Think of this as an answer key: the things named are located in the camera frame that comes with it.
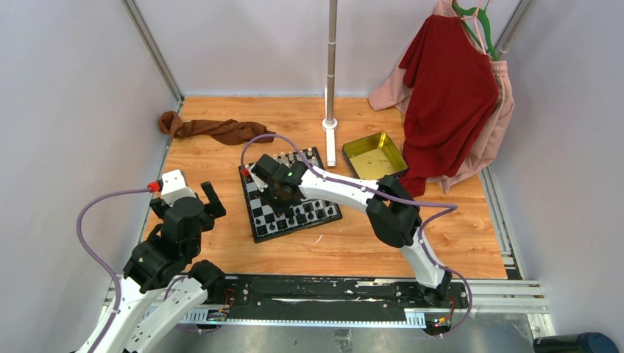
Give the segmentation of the gold metal tin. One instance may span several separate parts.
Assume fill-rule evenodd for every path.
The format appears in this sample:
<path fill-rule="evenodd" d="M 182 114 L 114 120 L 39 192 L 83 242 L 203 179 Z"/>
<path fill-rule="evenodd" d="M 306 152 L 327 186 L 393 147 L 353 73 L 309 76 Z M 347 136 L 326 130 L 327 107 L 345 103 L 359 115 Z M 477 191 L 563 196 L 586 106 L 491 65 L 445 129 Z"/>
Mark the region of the gold metal tin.
<path fill-rule="evenodd" d="M 401 151 L 386 132 L 345 143 L 341 149 L 347 169 L 356 179 L 402 177 L 408 170 Z"/>

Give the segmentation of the brown cloth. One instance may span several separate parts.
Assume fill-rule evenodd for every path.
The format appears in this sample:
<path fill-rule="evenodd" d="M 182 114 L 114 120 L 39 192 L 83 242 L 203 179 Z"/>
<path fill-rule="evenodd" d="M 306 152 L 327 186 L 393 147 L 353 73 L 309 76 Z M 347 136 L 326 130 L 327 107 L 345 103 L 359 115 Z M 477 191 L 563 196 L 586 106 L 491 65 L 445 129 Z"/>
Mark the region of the brown cloth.
<path fill-rule="evenodd" d="M 172 138 L 205 135 L 226 146 L 241 145 L 260 135 L 274 134 L 265 125 L 257 122 L 240 122 L 233 119 L 183 121 L 175 111 L 163 113 L 158 121 L 158 127 L 163 134 Z"/>

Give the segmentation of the metal pole with base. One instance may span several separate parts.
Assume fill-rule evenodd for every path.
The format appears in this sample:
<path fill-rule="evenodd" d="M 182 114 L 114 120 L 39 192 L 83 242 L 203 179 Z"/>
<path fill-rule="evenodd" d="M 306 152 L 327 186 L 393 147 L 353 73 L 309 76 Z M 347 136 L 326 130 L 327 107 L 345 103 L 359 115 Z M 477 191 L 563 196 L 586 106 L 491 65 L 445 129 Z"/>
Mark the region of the metal pole with base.
<path fill-rule="evenodd" d="M 325 117 L 322 128 L 326 140 L 326 166 L 336 167 L 336 130 L 338 121 L 334 113 L 335 105 L 335 74 L 336 74 L 336 34 L 337 34 L 338 1 L 329 0 L 329 20 L 327 39 L 327 84 L 325 88 Z"/>

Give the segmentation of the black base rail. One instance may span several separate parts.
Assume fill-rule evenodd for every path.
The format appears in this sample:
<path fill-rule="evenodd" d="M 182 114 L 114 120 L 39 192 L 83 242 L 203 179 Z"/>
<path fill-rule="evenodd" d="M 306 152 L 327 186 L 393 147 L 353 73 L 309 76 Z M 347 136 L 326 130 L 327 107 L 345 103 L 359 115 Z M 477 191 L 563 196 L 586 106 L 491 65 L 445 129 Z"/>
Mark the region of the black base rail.
<path fill-rule="evenodd" d="M 461 282 L 450 282 L 440 299 L 408 278 L 243 274 L 224 279 L 207 302 L 229 318 L 319 322 L 401 321 L 407 309 L 447 315 L 469 306 Z"/>

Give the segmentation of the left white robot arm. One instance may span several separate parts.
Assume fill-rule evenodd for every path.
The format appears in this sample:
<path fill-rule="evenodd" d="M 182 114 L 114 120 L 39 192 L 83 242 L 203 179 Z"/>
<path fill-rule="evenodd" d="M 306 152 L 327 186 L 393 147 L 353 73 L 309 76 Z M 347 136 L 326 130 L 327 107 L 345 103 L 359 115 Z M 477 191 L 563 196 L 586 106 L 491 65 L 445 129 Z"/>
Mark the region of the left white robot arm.
<path fill-rule="evenodd" d="M 225 295 L 225 273 L 208 260 L 194 263 L 203 232 L 211 231 L 226 210 L 210 182 L 201 188 L 203 202 L 186 184 L 165 179 L 138 190 L 108 193 L 87 203 L 76 221 L 83 249 L 110 275 L 115 291 L 107 317 L 101 318 L 80 352 L 148 352 L 195 306 L 215 304 Z M 82 234 L 86 212 L 114 196 L 156 193 L 149 206 L 161 220 L 133 250 L 122 277 L 87 244 Z"/>

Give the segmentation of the green hanger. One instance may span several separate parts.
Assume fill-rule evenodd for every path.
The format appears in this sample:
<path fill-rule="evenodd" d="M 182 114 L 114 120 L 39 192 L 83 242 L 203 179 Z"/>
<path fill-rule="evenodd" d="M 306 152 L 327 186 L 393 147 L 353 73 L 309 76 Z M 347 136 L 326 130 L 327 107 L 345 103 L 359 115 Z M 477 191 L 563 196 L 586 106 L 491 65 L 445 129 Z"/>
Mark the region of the green hanger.
<path fill-rule="evenodd" d="M 500 58 L 492 42 L 492 28 L 488 15 L 486 14 L 486 5 L 483 5 L 483 2 L 479 1 L 475 7 L 464 9 L 457 1 L 452 1 L 452 8 L 460 15 L 462 21 L 474 21 L 475 31 L 470 29 L 469 25 L 466 23 L 464 23 L 464 28 L 481 46 L 484 54 L 488 54 L 494 61 L 499 61 Z"/>

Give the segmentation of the red shirt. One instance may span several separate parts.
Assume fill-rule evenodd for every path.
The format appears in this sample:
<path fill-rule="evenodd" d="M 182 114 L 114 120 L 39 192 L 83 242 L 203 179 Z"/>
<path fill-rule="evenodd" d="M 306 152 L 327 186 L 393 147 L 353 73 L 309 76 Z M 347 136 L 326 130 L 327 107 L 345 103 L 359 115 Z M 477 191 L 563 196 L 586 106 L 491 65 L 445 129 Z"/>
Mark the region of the red shirt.
<path fill-rule="evenodd" d="M 401 183 L 413 197 L 429 178 L 454 176 L 489 120 L 499 88 L 490 59 L 456 17 L 430 15 L 399 67 L 411 89 L 405 114 Z"/>

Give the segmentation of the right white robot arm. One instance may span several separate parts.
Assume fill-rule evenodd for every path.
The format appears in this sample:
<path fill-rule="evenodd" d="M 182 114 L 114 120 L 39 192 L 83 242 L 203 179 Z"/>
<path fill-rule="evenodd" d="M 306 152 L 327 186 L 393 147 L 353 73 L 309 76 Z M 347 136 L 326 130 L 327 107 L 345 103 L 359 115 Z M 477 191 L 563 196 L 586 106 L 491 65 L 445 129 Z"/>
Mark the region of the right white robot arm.
<path fill-rule="evenodd" d="M 261 198 L 278 213 L 303 199 L 319 199 L 366 214 L 377 239 L 399 249 L 407 260 L 422 301 L 438 307 L 448 300 L 453 275 L 425 236 L 421 204 L 396 177 L 354 179 L 299 160 L 291 165 L 279 163 L 267 154 L 256 163 L 241 166 L 241 174 L 256 184 Z"/>

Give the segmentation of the pink garment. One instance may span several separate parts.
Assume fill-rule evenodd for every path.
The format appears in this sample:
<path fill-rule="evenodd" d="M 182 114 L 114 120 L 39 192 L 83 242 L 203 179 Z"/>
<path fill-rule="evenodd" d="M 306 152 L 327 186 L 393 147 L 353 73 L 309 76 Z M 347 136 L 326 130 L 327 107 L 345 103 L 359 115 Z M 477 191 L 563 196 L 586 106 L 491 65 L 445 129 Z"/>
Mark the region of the pink garment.
<path fill-rule="evenodd" d="M 445 17 L 456 17 L 460 19 L 460 15 L 458 15 L 452 8 L 452 1 L 438 1 L 431 15 L 442 15 Z M 465 28 L 464 31 L 469 42 L 478 51 L 483 53 L 481 46 Z M 479 170 L 488 166 L 494 158 L 496 158 L 507 126 L 511 120 L 511 115 L 514 109 L 514 99 L 512 96 L 511 82 L 508 77 L 507 63 L 505 61 L 494 61 L 488 54 L 485 55 L 487 55 L 490 59 L 492 72 L 499 88 L 497 103 L 494 107 L 493 113 L 481 130 L 477 140 L 473 143 L 469 154 L 461 164 L 458 172 L 454 176 L 437 176 L 427 180 L 426 184 L 428 182 L 438 183 L 444 192 L 448 192 L 453 185 L 477 174 Z M 403 74 L 405 72 L 399 67 L 400 61 L 394 67 L 386 81 L 369 94 L 368 100 L 373 110 L 378 111 L 390 107 L 396 107 L 406 114 L 409 99 L 411 97 L 411 89 L 407 88 L 403 84 Z"/>

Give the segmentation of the dark blue object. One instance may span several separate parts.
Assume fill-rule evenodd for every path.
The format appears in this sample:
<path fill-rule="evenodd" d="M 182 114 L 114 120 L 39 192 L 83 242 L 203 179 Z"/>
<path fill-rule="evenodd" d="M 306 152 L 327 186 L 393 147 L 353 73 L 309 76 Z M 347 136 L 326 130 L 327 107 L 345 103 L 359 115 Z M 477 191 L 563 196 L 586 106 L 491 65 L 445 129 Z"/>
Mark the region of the dark blue object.
<path fill-rule="evenodd" d="M 574 335 L 556 335 L 536 338 L 536 353 L 618 353 L 620 349 L 608 336 L 599 332 L 583 332 Z"/>

